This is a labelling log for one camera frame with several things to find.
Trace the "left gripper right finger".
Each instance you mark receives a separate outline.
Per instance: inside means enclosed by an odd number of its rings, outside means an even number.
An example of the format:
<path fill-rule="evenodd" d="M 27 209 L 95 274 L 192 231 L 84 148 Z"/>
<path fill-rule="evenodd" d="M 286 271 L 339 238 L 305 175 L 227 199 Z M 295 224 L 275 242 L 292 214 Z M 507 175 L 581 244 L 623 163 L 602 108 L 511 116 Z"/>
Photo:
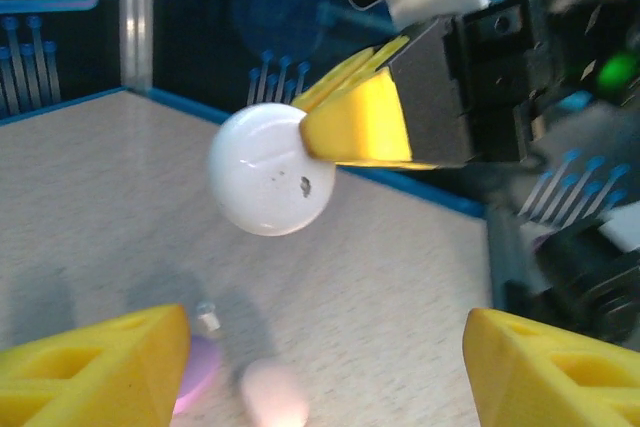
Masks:
<path fill-rule="evenodd" d="M 474 308 L 463 358 L 481 427 L 640 427 L 640 353 Z"/>

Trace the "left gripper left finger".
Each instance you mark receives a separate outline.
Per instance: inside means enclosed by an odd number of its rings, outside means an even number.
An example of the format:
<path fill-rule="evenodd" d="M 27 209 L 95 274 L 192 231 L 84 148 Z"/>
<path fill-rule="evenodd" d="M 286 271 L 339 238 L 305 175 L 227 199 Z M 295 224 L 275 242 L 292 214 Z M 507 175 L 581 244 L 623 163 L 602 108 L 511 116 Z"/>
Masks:
<path fill-rule="evenodd" d="M 169 427 L 190 351 L 166 304 L 0 351 L 0 427 Z"/>

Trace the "mauve purple earbuds case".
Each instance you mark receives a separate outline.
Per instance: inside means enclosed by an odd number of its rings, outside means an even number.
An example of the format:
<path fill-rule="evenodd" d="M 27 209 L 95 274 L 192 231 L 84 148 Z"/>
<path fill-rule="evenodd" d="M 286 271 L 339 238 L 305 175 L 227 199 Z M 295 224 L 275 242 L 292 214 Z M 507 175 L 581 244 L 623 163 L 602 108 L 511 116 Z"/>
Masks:
<path fill-rule="evenodd" d="M 200 335 L 191 337 L 190 353 L 173 416 L 184 413 L 214 382 L 221 359 L 222 349 L 217 340 Z"/>

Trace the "white round cap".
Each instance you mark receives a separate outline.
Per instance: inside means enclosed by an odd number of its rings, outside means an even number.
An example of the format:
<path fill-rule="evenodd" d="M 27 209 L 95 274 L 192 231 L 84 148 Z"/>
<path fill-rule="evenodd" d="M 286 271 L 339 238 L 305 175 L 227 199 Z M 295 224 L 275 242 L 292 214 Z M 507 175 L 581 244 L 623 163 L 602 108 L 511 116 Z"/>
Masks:
<path fill-rule="evenodd" d="M 336 166 L 307 153 L 305 113 L 262 103 L 231 115 L 213 137 L 209 179 L 221 213 L 240 229 L 276 237 L 297 232 L 326 208 Z"/>

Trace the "pink earbuds case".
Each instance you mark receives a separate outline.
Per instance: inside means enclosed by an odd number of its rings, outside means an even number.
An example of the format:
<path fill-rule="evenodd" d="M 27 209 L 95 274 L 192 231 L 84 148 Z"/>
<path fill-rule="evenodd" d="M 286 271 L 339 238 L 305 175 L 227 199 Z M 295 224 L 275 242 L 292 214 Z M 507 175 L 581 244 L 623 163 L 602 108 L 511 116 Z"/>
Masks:
<path fill-rule="evenodd" d="M 310 405 L 294 371 L 274 358 L 244 370 L 240 394 L 252 427 L 306 427 Z"/>

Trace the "white earbud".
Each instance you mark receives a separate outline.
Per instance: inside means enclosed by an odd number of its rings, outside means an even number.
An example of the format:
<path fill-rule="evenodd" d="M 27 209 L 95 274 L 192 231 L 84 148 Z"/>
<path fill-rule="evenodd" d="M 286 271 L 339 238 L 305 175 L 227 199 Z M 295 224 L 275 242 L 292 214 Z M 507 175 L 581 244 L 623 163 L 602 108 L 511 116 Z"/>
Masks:
<path fill-rule="evenodd" d="M 220 320 L 216 314 L 216 307 L 208 301 L 202 301 L 197 304 L 196 320 L 201 331 L 207 335 L 213 335 L 221 328 Z"/>

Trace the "aluminium frame post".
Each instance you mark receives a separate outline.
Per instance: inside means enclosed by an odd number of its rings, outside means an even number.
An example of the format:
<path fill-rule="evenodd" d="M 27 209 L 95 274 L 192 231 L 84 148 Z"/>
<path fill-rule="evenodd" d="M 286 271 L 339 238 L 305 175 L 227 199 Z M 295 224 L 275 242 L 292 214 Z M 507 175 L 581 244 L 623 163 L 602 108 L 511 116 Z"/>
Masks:
<path fill-rule="evenodd" d="M 153 83 L 153 0 L 119 0 L 121 85 L 146 96 Z"/>

